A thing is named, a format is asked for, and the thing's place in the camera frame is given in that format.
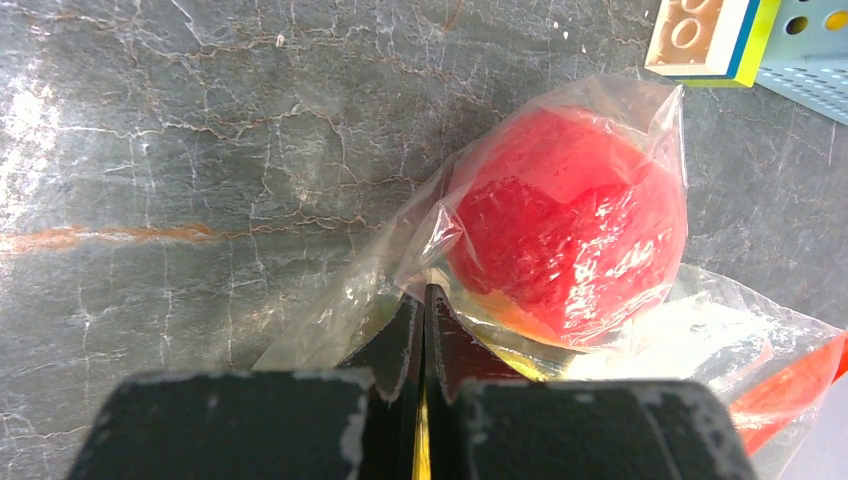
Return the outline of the clear zip top bag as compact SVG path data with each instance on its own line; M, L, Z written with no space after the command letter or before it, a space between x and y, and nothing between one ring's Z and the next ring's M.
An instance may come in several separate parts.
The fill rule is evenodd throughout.
M403 295L538 380L692 380L779 478L840 375L845 331L683 262L681 86L598 74L529 100L378 230L259 370L338 364Z

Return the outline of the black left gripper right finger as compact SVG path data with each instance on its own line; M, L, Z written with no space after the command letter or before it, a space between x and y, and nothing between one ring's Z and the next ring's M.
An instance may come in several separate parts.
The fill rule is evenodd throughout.
M425 290L424 364L435 479L752 479L728 413L688 381L537 382Z

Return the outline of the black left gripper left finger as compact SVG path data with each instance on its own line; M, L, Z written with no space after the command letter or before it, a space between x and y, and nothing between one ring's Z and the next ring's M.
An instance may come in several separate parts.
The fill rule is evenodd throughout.
M410 479L424 307L330 369L146 372L108 397L72 479Z

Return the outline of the red toy apple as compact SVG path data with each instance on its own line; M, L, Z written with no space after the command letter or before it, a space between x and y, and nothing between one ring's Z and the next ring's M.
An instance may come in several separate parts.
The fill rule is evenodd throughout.
M564 348L659 304L687 234L680 174L577 108L510 121L456 169L455 277L503 326Z

